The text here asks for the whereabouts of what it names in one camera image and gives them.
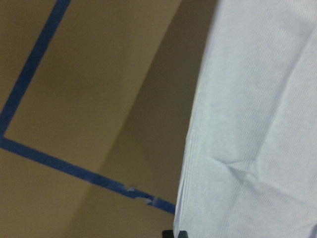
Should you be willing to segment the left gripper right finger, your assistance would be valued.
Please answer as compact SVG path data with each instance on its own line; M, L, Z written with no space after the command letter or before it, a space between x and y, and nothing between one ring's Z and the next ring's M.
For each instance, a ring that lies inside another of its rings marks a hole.
M179 231L178 238L188 238L188 233L186 231Z

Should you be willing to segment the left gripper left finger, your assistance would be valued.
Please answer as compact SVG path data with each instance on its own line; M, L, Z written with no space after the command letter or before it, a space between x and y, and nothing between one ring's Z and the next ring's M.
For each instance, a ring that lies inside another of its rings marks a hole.
M173 238L173 230L162 231L162 238Z

